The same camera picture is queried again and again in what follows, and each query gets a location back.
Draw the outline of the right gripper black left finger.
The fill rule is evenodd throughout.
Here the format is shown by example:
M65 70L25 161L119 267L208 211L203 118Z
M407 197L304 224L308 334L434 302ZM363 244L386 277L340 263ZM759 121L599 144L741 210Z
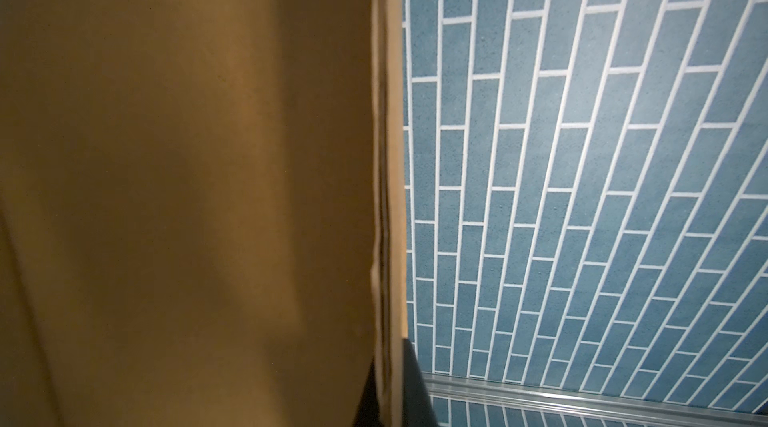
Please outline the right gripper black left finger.
M375 362L372 361L353 421L353 427L380 427Z

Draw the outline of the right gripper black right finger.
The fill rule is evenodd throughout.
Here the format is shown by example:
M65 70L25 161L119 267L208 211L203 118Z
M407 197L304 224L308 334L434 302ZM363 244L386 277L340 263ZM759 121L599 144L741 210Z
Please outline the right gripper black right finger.
M438 421L422 377L416 353L408 338L403 345L403 417L404 427L438 427Z

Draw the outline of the brown cardboard box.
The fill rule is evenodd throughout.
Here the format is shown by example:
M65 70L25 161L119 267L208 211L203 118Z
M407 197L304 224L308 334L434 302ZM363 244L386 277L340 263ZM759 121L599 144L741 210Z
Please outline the brown cardboard box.
M350 426L394 0L1 0L1 422Z

